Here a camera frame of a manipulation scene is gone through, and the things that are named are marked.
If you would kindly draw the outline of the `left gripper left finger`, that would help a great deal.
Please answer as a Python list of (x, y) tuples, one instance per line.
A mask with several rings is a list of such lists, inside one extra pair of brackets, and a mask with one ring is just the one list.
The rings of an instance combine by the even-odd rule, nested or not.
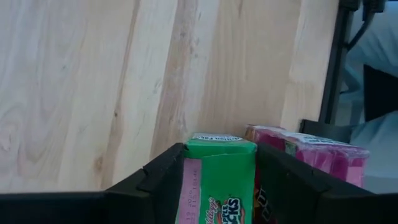
[(174, 144), (107, 189), (109, 224), (174, 224), (183, 180), (184, 149), (184, 144)]

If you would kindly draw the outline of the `black object beside table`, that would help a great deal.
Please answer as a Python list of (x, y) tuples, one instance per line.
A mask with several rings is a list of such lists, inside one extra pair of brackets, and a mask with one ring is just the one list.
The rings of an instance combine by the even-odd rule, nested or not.
[(398, 77), (363, 66), (364, 119), (370, 121), (398, 110)]

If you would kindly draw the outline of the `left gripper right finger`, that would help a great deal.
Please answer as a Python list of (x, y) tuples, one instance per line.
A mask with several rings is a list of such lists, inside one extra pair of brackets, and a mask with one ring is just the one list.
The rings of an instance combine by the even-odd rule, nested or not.
[(278, 224), (373, 224), (371, 192), (268, 144), (258, 145), (256, 163)]

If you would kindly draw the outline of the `small green cereal box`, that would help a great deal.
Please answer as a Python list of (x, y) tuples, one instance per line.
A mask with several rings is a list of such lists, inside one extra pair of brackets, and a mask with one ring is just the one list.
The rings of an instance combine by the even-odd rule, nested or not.
[(195, 133), (184, 146), (175, 224), (252, 224), (256, 144)]

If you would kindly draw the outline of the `small pink cereal box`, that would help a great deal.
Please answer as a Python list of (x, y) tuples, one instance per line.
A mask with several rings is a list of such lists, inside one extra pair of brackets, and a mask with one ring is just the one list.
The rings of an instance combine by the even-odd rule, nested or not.
[(363, 186), (369, 151), (361, 147), (279, 127), (251, 124), (246, 126), (245, 138), (256, 144), (269, 144), (334, 177), (357, 187)]

